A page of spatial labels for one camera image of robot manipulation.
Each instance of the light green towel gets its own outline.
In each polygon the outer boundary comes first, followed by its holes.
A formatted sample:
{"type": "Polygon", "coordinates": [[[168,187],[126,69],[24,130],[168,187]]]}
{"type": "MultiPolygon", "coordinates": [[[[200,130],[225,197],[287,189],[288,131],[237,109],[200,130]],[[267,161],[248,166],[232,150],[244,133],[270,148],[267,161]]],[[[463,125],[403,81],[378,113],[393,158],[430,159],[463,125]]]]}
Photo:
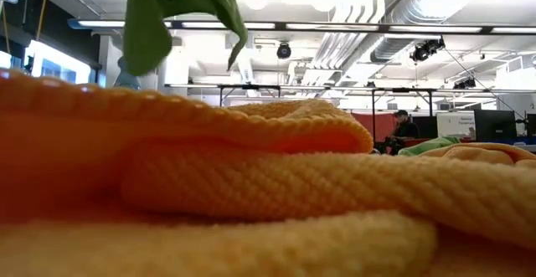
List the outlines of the light green towel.
{"type": "Polygon", "coordinates": [[[238,34],[240,41],[229,57],[230,68],[247,40],[247,29],[236,0],[128,0],[123,46],[128,73],[146,74],[165,59],[172,39],[163,19],[185,13],[212,14],[238,34]]]}
{"type": "Polygon", "coordinates": [[[425,151],[430,151],[436,148],[451,146],[452,144],[460,143],[458,138],[454,137],[439,137],[417,144],[416,146],[407,147],[399,150],[399,156],[418,156],[425,151]]]}

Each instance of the window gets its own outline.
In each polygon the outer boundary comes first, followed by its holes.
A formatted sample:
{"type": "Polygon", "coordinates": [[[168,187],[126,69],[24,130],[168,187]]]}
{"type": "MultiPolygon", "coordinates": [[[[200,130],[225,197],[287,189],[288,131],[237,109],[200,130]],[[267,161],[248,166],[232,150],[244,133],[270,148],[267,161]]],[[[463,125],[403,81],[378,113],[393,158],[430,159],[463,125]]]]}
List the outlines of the window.
{"type": "Polygon", "coordinates": [[[0,68],[11,68],[11,55],[0,51],[0,68]]]}
{"type": "Polygon", "coordinates": [[[74,59],[46,44],[32,41],[26,48],[24,64],[33,57],[32,76],[52,76],[74,84],[90,82],[91,68],[78,59],[74,59]]]}

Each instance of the computer monitor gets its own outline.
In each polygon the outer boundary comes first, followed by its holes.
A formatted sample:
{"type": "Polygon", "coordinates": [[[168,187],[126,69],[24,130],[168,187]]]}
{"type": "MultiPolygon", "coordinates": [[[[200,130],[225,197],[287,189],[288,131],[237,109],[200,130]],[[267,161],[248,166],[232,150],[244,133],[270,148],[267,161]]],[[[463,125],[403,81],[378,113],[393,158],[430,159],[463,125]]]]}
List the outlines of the computer monitor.
{"type": "Polygon", "coordinates": [[[536,114],[527,114],[527,136],[531,136],[533,141],[536,137],[536,114]]]}
{"type": "Polygon", "coordinates": [[[509,141],[518,137],[511,110],[475,110],[477,141],[509,141]]]}
{"type": "Polygon", "coordinates": [[[434,139],[437,138],[437,118],[435,116],[416,116],[413,117],[413,123],[419,127],[419,138],[434,139]]]}

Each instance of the red wall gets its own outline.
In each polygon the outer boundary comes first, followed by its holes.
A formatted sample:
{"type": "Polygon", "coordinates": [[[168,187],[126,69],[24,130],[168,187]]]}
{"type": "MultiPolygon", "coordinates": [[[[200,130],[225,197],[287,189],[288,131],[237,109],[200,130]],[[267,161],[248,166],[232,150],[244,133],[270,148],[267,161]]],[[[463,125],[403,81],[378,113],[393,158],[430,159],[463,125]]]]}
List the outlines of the red wall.
{"type": "MultiPolygon", "coordinates": [[[[354,114],[351,113],[355,120],[359,121],[370,133],[372,132],[372,115],[369,114],[354,114]]],[[[376,138],[374,141],[383,141],[386,136],[391,136],[394,131],[394,115],[393,114],[376,114],[376,138]]]]}

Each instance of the man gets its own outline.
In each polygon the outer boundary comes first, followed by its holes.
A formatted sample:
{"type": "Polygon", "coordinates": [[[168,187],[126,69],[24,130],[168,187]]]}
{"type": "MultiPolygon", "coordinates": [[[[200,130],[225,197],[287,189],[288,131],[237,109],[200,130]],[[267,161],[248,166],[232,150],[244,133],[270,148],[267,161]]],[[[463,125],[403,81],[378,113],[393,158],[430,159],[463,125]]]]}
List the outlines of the man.
{"type": "Polygon", "coordinates": [[[385,138],[385,147],[390,147],[389,154],[395,156],[399,153],[401,148],[404,148],[404,141],[410,139],[416,139],[419,137],[419,128],[417,125],[410,121],[410,115],[405,110],[399,110],[394,113],[396,118],[396,128],[393,135],[385,138]]]}
{"type": "Polygon", "coordinates": [[[405,110],[399,110],[394,113],[396,118],[396,129],[394,129],[391,139],[404,141],[417,139],[419,137],[419,127],[410,121],[410,115],[405,110]]]}

